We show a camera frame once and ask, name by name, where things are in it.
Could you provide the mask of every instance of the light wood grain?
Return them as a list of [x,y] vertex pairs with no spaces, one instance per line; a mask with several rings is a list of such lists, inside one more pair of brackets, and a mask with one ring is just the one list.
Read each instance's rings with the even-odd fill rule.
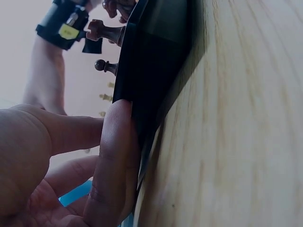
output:
[[303,1],[196,1],[135,225],[301,227]]

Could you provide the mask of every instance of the blue object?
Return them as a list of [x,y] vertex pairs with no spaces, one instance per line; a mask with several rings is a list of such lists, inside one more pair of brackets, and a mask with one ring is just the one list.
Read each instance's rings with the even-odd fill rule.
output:
[[59,201],[63,206],[68,206],[72,202],[76,201],[77,199],[88,195],[91,189],[92,181],[86,181],[84,184],[78,186],[77,188],[73,189],[69,193],[65,194],[64,196],[59,198]]
[[[64,196],[59,198],[60,203],[63,206],[68,206],[71,203],[75,202],[77,199],[88,195],[91,189],[92,181],[86,181],[84,184],[78,186],[77,188],[73,189],[69,193],[65,194]],[[125,227],[133,227],[134,222],[134,216],[130,214],[125,220],[124,220],[124,226]]]

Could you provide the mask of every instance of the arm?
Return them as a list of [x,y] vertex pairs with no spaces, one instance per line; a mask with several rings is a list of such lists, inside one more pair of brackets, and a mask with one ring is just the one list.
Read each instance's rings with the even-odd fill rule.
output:
[[55,114],[64,111],[64,59],[62,50],[36,37],[23,103]]

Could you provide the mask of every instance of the white wall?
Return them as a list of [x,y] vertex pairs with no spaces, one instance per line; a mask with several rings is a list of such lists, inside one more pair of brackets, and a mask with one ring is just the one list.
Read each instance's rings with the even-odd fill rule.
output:
[[[0,13],[0,108],[9,108],[20,103],[27,79],[30,54],[35,28],[49,9],[51,0],[3,1]],[[110,19],[100,6],[90,13],[90,19],[102,19],[107,26],[121,26],[118,18]],[[113,94],[108,82],[114,82],[111,73],[98,72],[94,68],[97,59],[118,62],[120,48],[103,42],[103,54],[81,53],[82,43],[76,43],[64,53],[66,64],[65,109],[68,115],[99,117],[99,112],[107,110],[110,103],[99,98],[100,94]],[[73,154],[55,157],[56,166],[67,159],[97,154],[98,149],[89,154],[77,151]]]

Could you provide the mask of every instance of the yellow label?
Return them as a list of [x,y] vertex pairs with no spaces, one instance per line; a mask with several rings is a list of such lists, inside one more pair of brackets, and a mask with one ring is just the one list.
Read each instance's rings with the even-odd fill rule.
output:
[[59,30],[59,35],[63,38],[63,39],[75,39],[77,38],[79,34],[79,31],[71,26],[68,26],[67,24],[63,24]]

